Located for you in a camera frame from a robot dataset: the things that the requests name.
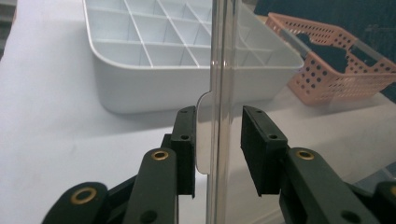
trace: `white table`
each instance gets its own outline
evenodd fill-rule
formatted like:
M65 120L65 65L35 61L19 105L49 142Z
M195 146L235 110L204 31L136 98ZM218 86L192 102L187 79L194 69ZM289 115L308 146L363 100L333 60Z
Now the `white table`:
M380 94L308 107L285 88L274 101L254 105L269 113L292 147L319 151L347 181L396 161L396 105ZM135 175L144 153L172 131L176 112L125 116L104 110L96 95L82 2L20 0L0 62L0 223L40 223L72 186L97 181L112 188ZM238 150L238 121L230 223L263 214L277 223L276 198L258 198L248 179ZM196 188L194 200L180 197L180 223L204 223L204 175L197 174Z

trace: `white plastic tray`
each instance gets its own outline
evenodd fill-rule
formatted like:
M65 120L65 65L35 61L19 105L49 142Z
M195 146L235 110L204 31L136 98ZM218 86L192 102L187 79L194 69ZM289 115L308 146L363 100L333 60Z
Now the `white plastic tray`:
M211 7L211 0L84 0L102 105L116 113L195 105L209 91ZM235 87L269 81L270 91L260 94L261 86L241 100L271 98L303 62L241 8Z

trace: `pink plastic basket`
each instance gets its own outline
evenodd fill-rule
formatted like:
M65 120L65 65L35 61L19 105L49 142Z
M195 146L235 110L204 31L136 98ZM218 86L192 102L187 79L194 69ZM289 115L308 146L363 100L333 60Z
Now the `pink plastic basket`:
M289 88L306 105L332 100L356 100L373 96L396 81L396 65L346 30L315 21L269 13L266 22L278 35L300 51L304 67L289 82ZM335 71L295 35L309 35L311 42L346 49L345 73ZM372 66L351 52L359 48L376 60Z

